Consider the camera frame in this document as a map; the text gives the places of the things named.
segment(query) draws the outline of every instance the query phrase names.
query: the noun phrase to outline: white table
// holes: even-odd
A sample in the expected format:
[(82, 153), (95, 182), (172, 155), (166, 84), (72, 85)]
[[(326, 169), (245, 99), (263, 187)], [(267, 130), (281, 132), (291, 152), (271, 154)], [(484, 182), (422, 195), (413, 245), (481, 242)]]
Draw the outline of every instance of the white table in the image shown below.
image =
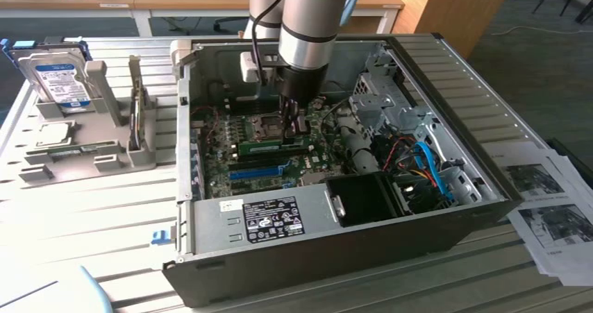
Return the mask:
[[(223, 302), (202, 310), (183, 307), (162, 272), (172, 245), (150, 248), (154, 230), (176, 218), (176, 85), (171, 76), (171, 37), (90, 38), (92, 57), (108, 65), (116, 96), (127, 97), (128, 55), (144, 56), (148, 93), (159, 97), (158, 167), (152, 171), (31, 189), (39, 198), (11, 199), (17, 191), (16, 145), (31, 142), (37, 121), (35, 95), (25, 83), (0, 130), (0, 242), (23, 260), (60, 270), (82, 264), (122, 313), (139, 312), (584, 312), (593, 290), (562, 287), (540, 275), (510, 224), (470, 234), (445, 253)], [(445, 95), (481, 142), (544, 143), (448, 44), (431, 35), (398, 36), (405, 49)], [(28, 233), (9, 231), (27, 224)]]

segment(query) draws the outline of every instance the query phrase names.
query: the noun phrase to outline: white label sticker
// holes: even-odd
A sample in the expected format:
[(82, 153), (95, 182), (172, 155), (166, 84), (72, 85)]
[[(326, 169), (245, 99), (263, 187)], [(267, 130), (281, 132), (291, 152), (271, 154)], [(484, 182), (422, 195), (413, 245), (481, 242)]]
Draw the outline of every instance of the white label sticker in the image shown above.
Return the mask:
[(219, 202), (220, 212), (243, 209), (243, 200), (227, 200)]
[(298, 230), (299, 228), (303, 228), (303, 224), (289, 225), (289, 230)]
[(83, 83), (75, 79), (76, 68), (74, 65), (39, 65), (35, 70), (54, 101), (62, 107), (76, 110), (91, 104)]
[(128, 4), (99, 4), (102, 8), (130, 8)]

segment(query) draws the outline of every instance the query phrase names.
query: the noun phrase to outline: black cable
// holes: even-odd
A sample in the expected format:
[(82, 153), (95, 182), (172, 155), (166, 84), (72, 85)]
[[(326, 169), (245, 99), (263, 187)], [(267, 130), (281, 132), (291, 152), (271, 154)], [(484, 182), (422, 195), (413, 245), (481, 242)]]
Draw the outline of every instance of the black cable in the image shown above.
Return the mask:
[(350, 156), (350, 159), (354, 159), (355, 155), (358, 154), (358, 152), (361, 151), (367, 151), (370, 153), (370, 155), (373, 154), (373, 151), (369, 148), (359, 148), (357, 151), (354, 151), (353, 155)]
[(200, 24), (200, 21), (202, 21), (202, 17), (198, 17), (198, 21), (195, 22), (194, 28), (187, 32), (187, 35), (190, 35), (190, 33), (192, 31), (195, 31), (195, 29), (198, 28), (198, 25)]
[(330, 111), (327, 111), (326, 115), (323, 115), (322, 117), (322, 121), (319, 122), (319, 128), (322, 130), (322, 138), (323, 138), (323, 142), (326, 143), (327, 146), (330, 146), (330, 144), (327, 143), (327, 138), (326, 138), (326, 133), (323, 132), (323, 123), (329, 117), (329, 115), (342, 106), (343, 103), (346, 103), (349, 101), (349, 98), (342, 99), (341, 101), (338, 101), (338, 103), (334, 105), (333, 108), (330, 108)]
[(167, 22), (168, 26), (172, 27), (172, 28), (168, 29), (170, 31), (182, 31), (182, 30), (183, 30), (183, 28), (179, 27), (179, 25), (176, 25), (176, 24), (170, 20), (170, 17), (160, 17), (160, 19), (163, 19), (163, 20)]
[(259, 16), (253, 21), (253, 27), (251, 27), (253, 59), (255, 60), (255, 65), (258, 66), (259, 84), (262, 86), (266, 86), (266, 81), (263, 78), (263, 68), (262, 68), (262, 61), (259, 58), (258, 35), (255, 34), (255, 28), (259, 22), (262, 21), (263, 17), (266, 17), (266, 15), (273, 11), (273, 9), (277, 7), (281, 1), (282, 0), (274, 1), (274, 3), (267, 7), (267, 9), (262, 11)]

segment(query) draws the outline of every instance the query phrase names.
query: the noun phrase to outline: paper sheet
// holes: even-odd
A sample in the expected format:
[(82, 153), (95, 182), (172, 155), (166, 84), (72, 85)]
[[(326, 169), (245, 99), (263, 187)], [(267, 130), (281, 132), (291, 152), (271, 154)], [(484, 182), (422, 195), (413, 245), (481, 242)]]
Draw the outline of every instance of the paper sheet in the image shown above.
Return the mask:
[(593, 191), (566, 157), (532, 142), (485, 145), (525, 202), (508, 214), (541, 273), (593, 285)]

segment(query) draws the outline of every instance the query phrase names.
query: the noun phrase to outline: grey floor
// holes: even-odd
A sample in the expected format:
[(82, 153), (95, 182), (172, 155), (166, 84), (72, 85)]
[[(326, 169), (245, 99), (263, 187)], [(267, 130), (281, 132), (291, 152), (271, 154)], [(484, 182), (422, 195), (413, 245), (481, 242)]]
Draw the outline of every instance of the grey floor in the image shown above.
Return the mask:
[[(593, 34), (560, 35), (517, 30), (509, 35), (490, 35), (513, 26), (533, 26), (557, 31), (593, 31), (573, 19), (582, 8), (577, 3), (558, 16), (564, 0), (546, 0), (537, 13), (538, 0), (506, 0), (470, 56), (470, 64), (516, 111), (544, 137), (557, 137), (593, 167)], [(179, 24), (194, 28), (198, 18)], [(152, 19), (155, 35), (183, 35), (170, 31), (162, 19)], [(203, 18), (194, 35), (212, 31), (214, 18)], [(224, 24), (228, 33), (246, 22)], [(0, 38), (43, 40), (48, 35), (76, 37), (138, 36), (131, 19), (3, 19)], [(20, 72), (0, 58), (0, 121), (23, 83)]]
[(556, 137), (593, 168), (593, 33), (572, 35), (518, 29), (593, 31), (593, 18), (574, 22), (582, 6), (565, 0), (506, 0), (469, 63), (544, 138)]

